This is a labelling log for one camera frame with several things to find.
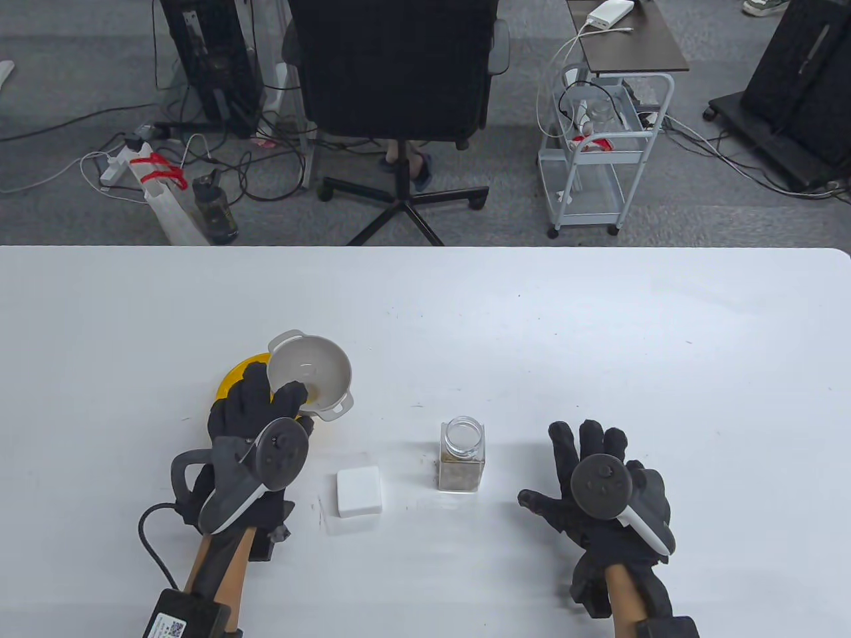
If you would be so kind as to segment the person's left hand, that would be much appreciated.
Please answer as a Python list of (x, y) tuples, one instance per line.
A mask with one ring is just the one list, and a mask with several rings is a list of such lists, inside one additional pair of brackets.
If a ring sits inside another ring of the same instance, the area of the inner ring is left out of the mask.
[[(296, 419), (306, 434), (311, 435), (312, 420), (299, 416), (309, 397), (304, 383), (290, 381), (273, 391), (266, 361), (249, 362), (239, 373), (226, 394), (218, 396), (210, 408), (207, 431), (211, 440), (219, 437), (253, 440), (265, 426), (279, 417)], [(259, 555), (289, 537), (285, 520), (294, 507), (294, 502), (286, 499), (283, 490), (266, 492), (246, 508), (234, 527), (255, 529), (252, 553)]]

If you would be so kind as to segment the person's right hand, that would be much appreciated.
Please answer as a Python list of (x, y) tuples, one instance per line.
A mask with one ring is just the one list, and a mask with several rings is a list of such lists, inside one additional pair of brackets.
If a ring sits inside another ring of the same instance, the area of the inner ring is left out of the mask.
[(617, 520), (593, 519), (584, 513), (572, 495), (570, 480), (581, 460), (605, 453), (617, 458), (626, 466), (636, 483), (646, 480), (644, 465), (638, 460), (626, 461), (628, 438), (622, 429), (604, 429), (601, 423), (587, 419), (578, 429), (580, 444), (575, 445), (572, 429), (563, 421), (549, 425), (557, 480), (561, 498), (551, 498), (540, 492), (524, 489), (517, 495), (519, 504), (542, 517), (551, 528), (564, 532), (575, 544), (586, 551), (596, 568), (625, 566), (630, 570), (650, 570), (656, 564), (666, 564), (668, 559), (651, 548), (633, 528), (625, 528)]

